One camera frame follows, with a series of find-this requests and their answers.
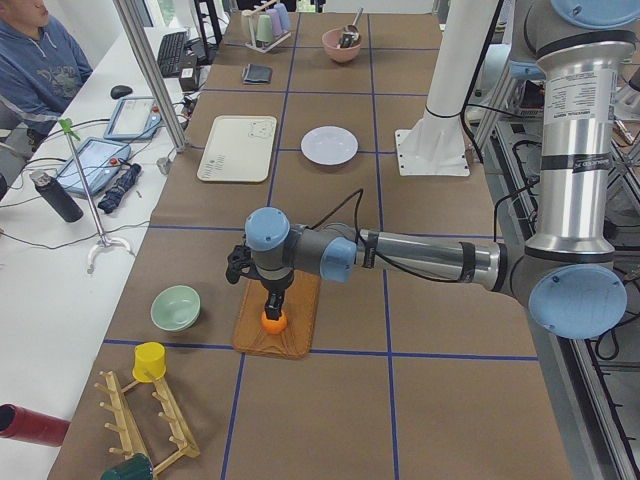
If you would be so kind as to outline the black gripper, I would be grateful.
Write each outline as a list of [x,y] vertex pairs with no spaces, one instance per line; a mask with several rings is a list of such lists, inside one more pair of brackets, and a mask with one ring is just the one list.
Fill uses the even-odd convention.
[[278,272],[258,271],[262,286],[267,290],[267,300],[264,306],[265,317],[268,320],[279,320],[282,315],[286,290],[293,283],[293,271],[285,269]]

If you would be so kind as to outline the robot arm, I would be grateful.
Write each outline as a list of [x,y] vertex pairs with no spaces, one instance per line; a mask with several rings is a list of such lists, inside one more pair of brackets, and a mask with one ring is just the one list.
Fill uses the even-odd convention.
[[544,75],[535,232],[509,250],[495,243],[429,242],[340,224],[291,224],[263,207],[245,224],[226,276],[267,289],[266,316],[279,318],[296,271],[343,282],[355,266],[397,269],[442,283],[476,283],[515,298],[530,318],[564,338],[616,326],[627,291],[603,235],[619,65],[634,52],[635,1],[519,1],[510,58]]

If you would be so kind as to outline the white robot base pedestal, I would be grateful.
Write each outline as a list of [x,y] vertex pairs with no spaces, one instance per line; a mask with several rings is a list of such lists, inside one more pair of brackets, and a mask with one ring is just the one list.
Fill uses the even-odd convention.
[[424,114],[412,129],[395,132],[402,176],[470,174],[460,115],[499,12],[497,0],[450,3]]

